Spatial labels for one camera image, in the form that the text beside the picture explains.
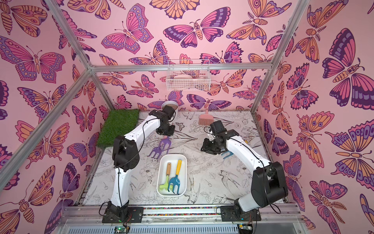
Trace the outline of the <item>purple fork pink handle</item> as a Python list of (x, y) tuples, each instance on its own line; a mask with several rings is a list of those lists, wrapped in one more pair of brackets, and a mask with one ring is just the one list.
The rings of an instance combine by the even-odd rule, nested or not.
[(163, 150), (164, 150), (164, 146), (154, 147), (152, 151), (150, 152), (150, 154), (148, 155), (148, 157), (150, 157), (151, 159), (158, 160), (161, 157)]

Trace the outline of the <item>white plastic storage box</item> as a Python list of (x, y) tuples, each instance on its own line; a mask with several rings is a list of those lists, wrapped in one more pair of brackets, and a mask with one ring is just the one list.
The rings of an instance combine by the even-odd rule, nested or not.
[[(180, 189), (179, 189), (179, 195), (177, 195), (177, 189), (175, 189), (175, 194), (172, 192), (169, 192), (168, 190), (160, 191), (159, 186), (161, 184), (164, 184), (166, 181), (166, 169), (167, 169), (167, 163), (171, 163), (171, 171), (169, 180), (173, 177), (175, 177), (176, 173), (176, 167), (178, 160), (182, 160), (182, 167), (179, 173), (179, 179), (180, 179)], [(176, 198), (182, 196), (186, 190), (187, 190), (187, 158), (182, 154), (167, 154), (161, 158), (160, 165), (159, 165), (159, 173), (158, 173), (158, 179), (157, 179), (157, 192), (162, 197), (170, 197), (170, 198)]]

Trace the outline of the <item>blue fork yellow handle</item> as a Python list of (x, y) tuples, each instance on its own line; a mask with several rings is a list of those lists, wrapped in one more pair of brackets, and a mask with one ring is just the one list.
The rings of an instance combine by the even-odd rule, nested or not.
[(182, 167), (182, 160), (178, 160), (177, 167), (176, 167), (176, 173), (175, 177), (171, 178), (168, 183), (168, 191), (175, 194), (175, 189), (177, 189), (177, 195), (179, 195), (179, 189), (180, 189), (180, 179), (179, 179), (179, 173)]

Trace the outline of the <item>green rake wooden handle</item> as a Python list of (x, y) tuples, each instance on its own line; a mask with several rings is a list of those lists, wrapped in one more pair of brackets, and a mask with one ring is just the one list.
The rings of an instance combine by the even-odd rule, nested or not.
[(170, 171), (171, 171), (171, 163), (167, 163), (167, 169), (166, 169), (166, 181), (164, 184), (161, 184), (159, 186), (160, 191), (165, 191), (168, 190), (169, 188), (169, 176), (170, 176)]

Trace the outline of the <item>purple rake pink handle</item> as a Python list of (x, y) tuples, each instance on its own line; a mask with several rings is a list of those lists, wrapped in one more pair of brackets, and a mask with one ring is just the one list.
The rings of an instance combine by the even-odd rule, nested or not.
[(168, 154), (170, 147), (171, 147), (171, 139), (169, 136), (166, 136), (159, 143), (159, 148), (161, 150), (161, 153), (165, 152), (166, 154)]

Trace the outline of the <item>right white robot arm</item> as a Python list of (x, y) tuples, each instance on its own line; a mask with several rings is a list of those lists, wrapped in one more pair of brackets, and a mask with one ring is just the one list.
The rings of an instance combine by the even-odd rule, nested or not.
[(203, 141), (201, 151), (218, 155), (232, 152), (252, 174), (250, 192), (234, 201), (222, 215), (232, 215), (235, 221), (259, 220), (257, 210), (280, 201), (288, 196), (283, 166), (271, 162), (255, 152), (241, 136), (216, 135)]

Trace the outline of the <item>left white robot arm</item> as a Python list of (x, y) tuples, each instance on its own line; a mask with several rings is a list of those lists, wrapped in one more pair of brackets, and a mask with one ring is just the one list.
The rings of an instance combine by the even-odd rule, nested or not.
[(111, 199), (103, 214), (102, 223), (127, 223), (130, 221), (129, 192), (132, 170), (140, 161), (140, 151), (145, 139), (153, 132), (171, 137), (175, 126), (172, 124), (176, 111), (166, 106), (163, 110), (152, 110), (137, 127), (114, 140), (112, 160), (116, 170), (116, 180)]

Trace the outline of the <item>white plant pot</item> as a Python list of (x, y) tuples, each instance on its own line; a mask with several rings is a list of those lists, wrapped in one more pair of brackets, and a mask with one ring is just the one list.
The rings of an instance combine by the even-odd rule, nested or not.
[(161, 109), (163, 110), (167, 106), (173, 108), (175, 112), (178, 110), (179, 107), (176, 101), (168, 100), (162, 104)]

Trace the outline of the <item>green artificial grass mat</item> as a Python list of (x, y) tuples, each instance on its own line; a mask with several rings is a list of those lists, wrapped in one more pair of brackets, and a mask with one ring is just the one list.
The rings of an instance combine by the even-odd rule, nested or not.
[(112, 110), (105, 120), (99, 138), (97, 147), (105, 149), (112, 147), (117, 136), (124, 136), (131, 132), (138, 123), (139, 110)]

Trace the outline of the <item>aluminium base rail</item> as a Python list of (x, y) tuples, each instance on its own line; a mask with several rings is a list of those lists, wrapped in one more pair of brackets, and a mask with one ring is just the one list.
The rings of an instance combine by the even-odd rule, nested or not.
[(103, 223), (99, 206), (69, 207), (56, 234), (306, 234), (296, 205), (278, 204), (245, 220), (228, 214), (227, 204), (130, 206), (126, 223)]

